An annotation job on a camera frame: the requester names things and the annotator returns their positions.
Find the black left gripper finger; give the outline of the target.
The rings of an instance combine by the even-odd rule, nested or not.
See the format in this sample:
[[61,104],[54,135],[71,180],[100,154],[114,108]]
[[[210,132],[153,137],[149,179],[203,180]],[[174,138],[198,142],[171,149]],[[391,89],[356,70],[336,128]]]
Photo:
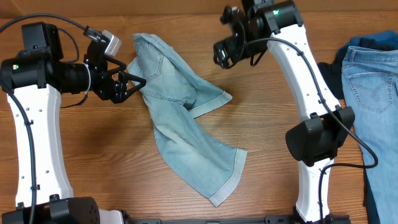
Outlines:
[[145,86],[146,85],[146,79],[132,75],[128,72],[125,72],[125,70],[127,69],[127,65],[122,62],[119,61],[115,58],[112,57],[108,57],[107,61],[110,63],[113,63],[115,65],[117,65],[117,68],[113,68],[107,71],[107,76],[108,77],[112,77],[114,74],[121,74],[122,75],[122,79],[126,79],[127,81],[134,81],[134,82],[138,82],[139,86]]
[[131,95],[133,95],[135,92],[139,91],[141,88],[143,88],[146,85],[145,79],[143,79],[141,81],[137,81],[137,82],[138,82],[138,84],[132,88],[127,88],[127,82],[126,83],[118,83],[118,85],[116,87],[116,103],[123,103]]

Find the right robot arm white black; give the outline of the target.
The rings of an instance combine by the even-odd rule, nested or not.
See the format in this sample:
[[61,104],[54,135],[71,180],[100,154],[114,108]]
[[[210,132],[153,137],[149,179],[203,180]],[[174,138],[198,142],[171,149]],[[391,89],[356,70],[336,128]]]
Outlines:
[[292,1],[244,1],[226,6],[220,18],[232,36],[214,45],[214,61],[230,69],[249,59],[257,65],[270,52],[277,60],[298,109],[300,122],[285,141],[298,162],[298,199],[293,215],[267,216],[266,223],[349,223],[328,207],[330,167],[354,122],[325,83],[310,50],[306,28]]

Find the light blue denim shorts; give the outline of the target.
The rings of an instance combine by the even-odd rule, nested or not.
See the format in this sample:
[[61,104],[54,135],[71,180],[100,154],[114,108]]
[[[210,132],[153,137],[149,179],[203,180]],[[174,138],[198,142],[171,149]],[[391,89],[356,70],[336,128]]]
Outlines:
[[140,91],[160,155],[188,185],[220,206],[238,186],[247,152],[217,140],[195,120],[233,97],[196,75],[155,34],[138,33],[133,38],[136,57],[127,69],[146,79]]

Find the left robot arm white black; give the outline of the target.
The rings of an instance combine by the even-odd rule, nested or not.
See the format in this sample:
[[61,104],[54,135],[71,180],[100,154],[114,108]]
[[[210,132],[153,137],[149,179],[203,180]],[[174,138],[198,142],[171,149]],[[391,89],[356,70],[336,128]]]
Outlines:
[[131,223],[124,210],[102,210],[92,197],[75,197],[60,137],[61,95],[95,92],[122,103],[145,86],[116,60],[121,41],[107,30],[84,28],[91,42],[84,61],[66,62],[60,29],[36,22],[22,26],[24,49],[1,64],[17,136],[16,209],[3,223]]

